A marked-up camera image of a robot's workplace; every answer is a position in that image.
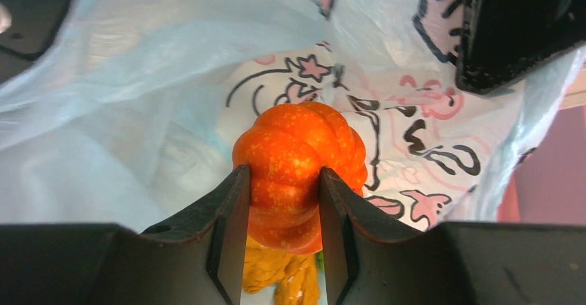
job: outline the printed bag pattern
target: printed bag pattern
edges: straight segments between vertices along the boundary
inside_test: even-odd
[[[326,19],[335,11],[336,0],[313,1]],[[442,66],[453,68],[462,16],[462,0],[419,0],[413,14],[413,30]],[[310,50],[243,64],[229,80],[235,85],[220,123],[237,117],[250,125],[274,105],[329,95],[366,144],[367,200],[414,228],[429,229],[452,204],[473,195],[493,149],[513,126],[519,95],[486,101],[442,82],[437,71],[366,76],[335,59],[329,43],[321,41]],[[490,110],[490,118],[480,115]],[[233,142],[238,133],[224,139]]]

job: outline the screw hole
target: screw hole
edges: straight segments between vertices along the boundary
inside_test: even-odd
[[[163,232],[171,231],[171,226],[166,224],[152,225],[148,227],[143,234],[162,234]]]
[[[13,33],[11,34],[10,38],[12,40],[22,40],[24,37],[20,33]]]

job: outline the pumpkin rib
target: pumpkin rib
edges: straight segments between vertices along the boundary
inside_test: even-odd
[[[335,109],[319,102],[280,104],[262,113],[234,145],[234,167],[249,165],[249,236],[277,250],[322,249],[319,176],[333,169],[358,195],[368,176],[366,148]]]

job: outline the pink background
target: pink background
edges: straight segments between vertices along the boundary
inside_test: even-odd
[[[499,220],[586,225],[585,147],[586,108],[560,111],[541,146],[511,179]]]

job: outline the white plastic bag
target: white plastic bag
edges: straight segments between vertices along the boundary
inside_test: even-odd
[[[260,112],[309,99],[364,139],[365,193],[385,212],[420,230],[494,221],[584,58],[460,92],[462,7],[439,15],[455,1],[76,0],[53,48],[0,89],[0,223],[142,231],[229,173]]]

